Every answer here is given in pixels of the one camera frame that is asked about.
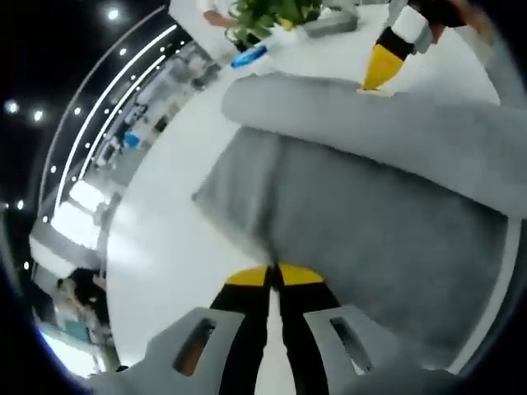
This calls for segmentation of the person's right hand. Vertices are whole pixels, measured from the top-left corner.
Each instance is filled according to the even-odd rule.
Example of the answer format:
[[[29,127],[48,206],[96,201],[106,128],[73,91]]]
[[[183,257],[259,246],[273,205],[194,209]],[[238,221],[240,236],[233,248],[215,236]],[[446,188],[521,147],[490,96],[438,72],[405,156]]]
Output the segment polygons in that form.
[[[417,0],[408,5],[423,15],[432,32],[446,27],[471,26],[482,33],[492,28],[485,13],[468,1]]]

